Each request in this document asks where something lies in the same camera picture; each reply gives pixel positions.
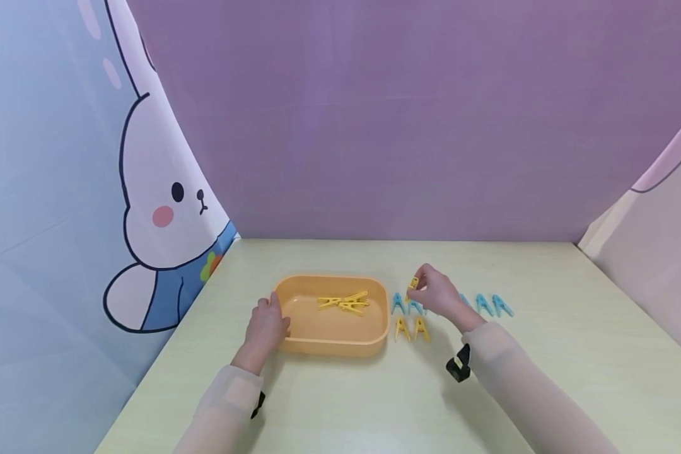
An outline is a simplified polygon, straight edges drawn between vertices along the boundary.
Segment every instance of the left hand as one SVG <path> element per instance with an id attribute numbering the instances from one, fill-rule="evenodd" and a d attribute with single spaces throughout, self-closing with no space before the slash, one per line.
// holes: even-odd
<path id="1" fill-rule="evenodd" d="M 259 375 L 267 358 L 288 335 L 290 325 L 291 319 L 282 317 L 277 293 L 272 292 L 270 301 L 260 298 L 252 310 L 245 343 L 232 360 L 232 365 Z"/>

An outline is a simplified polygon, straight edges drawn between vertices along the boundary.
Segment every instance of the light blue backdrop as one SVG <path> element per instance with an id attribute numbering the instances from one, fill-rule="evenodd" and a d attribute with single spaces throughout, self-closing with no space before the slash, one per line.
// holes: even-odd
<path id="1" fill-rule="evenodd" d="M 100 40 L 76 0 L 0 1 L 0 453 L 92 453 L 171 333 L 103 313 L 134 261 L 118 158 L 136 94 L 91 4 Z"/>

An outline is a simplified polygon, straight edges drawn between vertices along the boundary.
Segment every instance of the rabbit eye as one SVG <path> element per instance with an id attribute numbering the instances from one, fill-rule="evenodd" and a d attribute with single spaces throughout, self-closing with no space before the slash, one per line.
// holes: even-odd
<path id="1" fill-rule="evenodd" d="M 172 185 L 172 198 L 175 202 L 184 200 L 184 186 L 182 186 L 182 183 L 174 183 Z"/>

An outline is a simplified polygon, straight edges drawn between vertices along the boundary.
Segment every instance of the pink cheek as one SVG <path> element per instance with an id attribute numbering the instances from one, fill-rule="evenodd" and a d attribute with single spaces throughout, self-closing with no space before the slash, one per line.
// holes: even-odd
<path id="1" fill-rule="evenodd" d="M 151 219 L 158 228 L 165 228 L 174 220 L 174 210 L 167 205 L 160 206 L 154 210 L 154 215 L 151 216 Z"/>

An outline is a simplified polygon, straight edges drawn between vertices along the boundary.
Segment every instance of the blue clothespin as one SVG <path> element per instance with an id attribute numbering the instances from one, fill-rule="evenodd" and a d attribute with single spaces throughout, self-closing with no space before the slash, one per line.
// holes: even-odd
<path id="1" fill-rule="evenodd" d="M 393 314 L 393 311 L 396 310 L 396 307 L 401 308 L 401 312 L 403 312 L 404 315 L 406 315 L 406 307 L 404 307 L 404 301 L 401 298 L 401 293 L 397 293 L 393 296 L 393 306 L 390 307 L 390 313 Z"/>
<path id="2" fill-rule="evenodd" d="M 496 293 L 492 295 L 492 302 L 494 303 L 494 309 L 497 310 L 497 316 L 501 317 L 502 316 L 502 310 L 507 312 L 507 315 L 510 317 L 513 317 L 515 315 L 515 312 L 507 305 L 506 302 L 502 300 L 502 298 L 499 297 Z"/>
<path id="3" fill-rule="evenodd" d="M 469 306 L 469 307 L 472 306 L 472 305 L 469 304 L 469 301 L 467 301 L 466 297 L 464 296 L 464 293 L 459 293 L 459 297 L 462 299 L 462 302 L 463 302 L 465 305 L 467 305 L 467 306 Z"/>
<path id="4" fill-rule="evenodd" d="M 419 303 L 418 301 L 411 300 L 411 302 L 409 302 L 409 314 L 411 314 L 412 307 L 416 307 L 416 310 L 419 311 L 419 314 L 424 315 L 421 303 Z"/>
<path id="5" fill-rule="evenodd" d="M 487 302 L 487 298 L 484 297 L 481 293 L 477 293 L 477 311 L 479 314 L 481 314 L 481 309 L 484 307 L 489 312 L 490 316 L 494 316 L 494 312 L 492 312 L 492 307 L 489 306 L 489 303 Z"/>

